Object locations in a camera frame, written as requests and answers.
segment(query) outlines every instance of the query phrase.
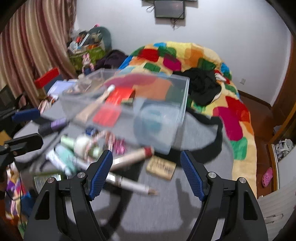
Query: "electrical outlet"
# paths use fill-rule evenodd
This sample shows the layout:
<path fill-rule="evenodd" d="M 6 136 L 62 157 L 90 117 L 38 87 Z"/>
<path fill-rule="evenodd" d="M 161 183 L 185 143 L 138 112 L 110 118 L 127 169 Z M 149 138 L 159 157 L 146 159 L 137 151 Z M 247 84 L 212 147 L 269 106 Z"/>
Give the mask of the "electrical outlet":
<path fill-rule="evenodd" d="M 246 82 L 246 79 L 241 79 L 240 83 L 244 85 L 244 83 Z"/>

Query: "white wall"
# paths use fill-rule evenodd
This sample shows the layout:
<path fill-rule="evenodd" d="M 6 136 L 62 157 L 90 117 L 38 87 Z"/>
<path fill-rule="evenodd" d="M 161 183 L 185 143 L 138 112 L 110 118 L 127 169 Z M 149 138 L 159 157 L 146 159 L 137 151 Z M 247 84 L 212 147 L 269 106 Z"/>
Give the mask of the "white wall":
<path fill-rule="evenodd" d="M 186 19 L 173 30 L 169 20 L 155 20 L 154 12 L 147 13 L 147 3 L 141 0 L 77 0 L 75 26 L 107 27 L 113 48 L 127 54 L 161 41 L 206 46 L 225 60 L 239 90 L 273 104 L 285 76 L 290 42 L 276 11 L 265 0 L 199 0 L 186 5 Z"/>
<path fill-rule="evenodd" d="M 296 148 L 278 162 L 279 187 L 282 188 L 296 178 Z"/>

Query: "wooden floor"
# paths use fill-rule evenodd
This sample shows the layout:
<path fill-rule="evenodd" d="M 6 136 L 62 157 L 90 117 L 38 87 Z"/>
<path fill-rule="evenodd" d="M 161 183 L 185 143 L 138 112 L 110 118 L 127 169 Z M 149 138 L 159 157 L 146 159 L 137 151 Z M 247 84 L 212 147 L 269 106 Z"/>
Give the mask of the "wooden floor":
<path fill-rule="evenodd" d="M 251 123 L 254 129 L 255 142 L 257 146 L 257 197 L 271 193 L 272 182 L 263 188 L 261 179 L 266 170 L 271 167 L 270 157 L 266 148 L 268 141 L 272 138 L 275 121 L 270 109 L 252 99 L 240 96 L 243 103 L 251 113 Z"/>

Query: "blue gripper pad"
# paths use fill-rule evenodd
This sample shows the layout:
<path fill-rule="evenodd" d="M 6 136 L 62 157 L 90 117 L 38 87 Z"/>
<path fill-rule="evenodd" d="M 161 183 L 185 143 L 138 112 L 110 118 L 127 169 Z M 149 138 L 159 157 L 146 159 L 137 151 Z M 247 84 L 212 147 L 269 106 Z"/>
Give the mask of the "blue gripper pad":
<path fill-rule="evenodd" d="M 30 121 L 40 117 L 40 111 L 37 108 L 32 108 L 28 110 L 22 110 L 16 112 L 12 116 L 12 121 L 15 123 L 20 123 L 23 121 Z"/>
<path fill-rule="evenodd" d="M 194 196 L 198 197 L 203 202 L 206 198 L 206 193 L 204 192 L 204 189 L 206 189 L 204 178 L 206 178 L 206 176 L 204 176 L 204 178 L 201 178 L 199 176 L 199 174 L 197 173 L 196 169 L 194 168 L 191 162 L 191 158 L 189 158 L 189 156 L 185 151 L 182 151 L 180 156 L 181 166 L 185 172 L 185 175 L 187 177 L 187 180 L 190 184 L 190 187 Z"/>
<path fill-rule="evenodd" d="M 103 185 L 105 183 L 108 172 L 110 171 L 112 163 L 113 155 L 112 152 L 108 150 L 108 153 L 104 157 L 104 160 L 102 161 L 100 167 L 98 168 L 97 172 L 94 174 L 94 177 L 91 180 L 91 186 L 88 195 L 91 200 L 94 200 L 95 197 L 100 195 L 100 192 L 103 188 Z"/>

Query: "dark purple clothing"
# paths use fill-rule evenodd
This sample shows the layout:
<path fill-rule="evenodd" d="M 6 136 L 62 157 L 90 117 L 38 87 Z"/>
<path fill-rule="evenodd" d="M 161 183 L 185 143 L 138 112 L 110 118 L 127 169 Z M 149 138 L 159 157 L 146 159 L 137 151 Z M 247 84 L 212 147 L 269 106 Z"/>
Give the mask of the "dark purple clothing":
<path fill-rule="evenodd" d="M 112 50 L 111 52 L 106 54 L 105 57 L 97 60 L 94 69 L 118 69 L 126 58 L 127 55 L 125 55 L 125 53 L 121 52 L 120 50 Z"/>

